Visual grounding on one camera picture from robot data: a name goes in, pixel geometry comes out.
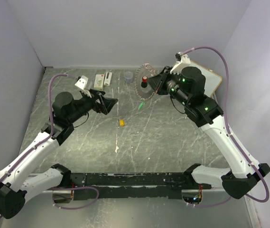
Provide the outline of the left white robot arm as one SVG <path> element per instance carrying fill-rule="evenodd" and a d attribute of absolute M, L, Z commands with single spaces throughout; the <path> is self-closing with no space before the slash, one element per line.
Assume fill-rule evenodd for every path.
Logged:
<path fill-rule="evenodd" d="M 0 215 L 10 219 L 17 215 L 25 203 L 50 188 L 65 190 L 71 186 L 71 171 L 61 164 L 29 179 L 32 171 L 55 151 L 74 131 L 74 122 L 91 110 L 107 115 L 118 102 L 107 98 L 104 91 L 81 92 L 75 100 L 70 92 L 61 92 L 52 102 L 49 121 L 34 141 L 12 163 L 0 171 Z"/>

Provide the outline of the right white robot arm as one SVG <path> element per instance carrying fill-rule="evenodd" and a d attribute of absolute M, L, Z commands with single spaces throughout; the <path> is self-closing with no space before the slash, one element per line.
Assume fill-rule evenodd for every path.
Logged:
<path fill-rule="evenodd" d="M 192 165 L 185 171 L 184 183 L 188 188 L 209 184 L 223 187 L 229 196 L 240 199 L 264 181 L 270 172 L 269 165 L 253 158 L 233 134 L 219 104 L 205 95 L 205 76 L 200 69 L 187 66 L 178 75 L 165 67 L 156 76 L 144 76 L 142 85 L 149 85 L 154 94 L 169 95 L 178 101 L 187 117 L 213 140 L 229 164 L 227 169 Z"/>

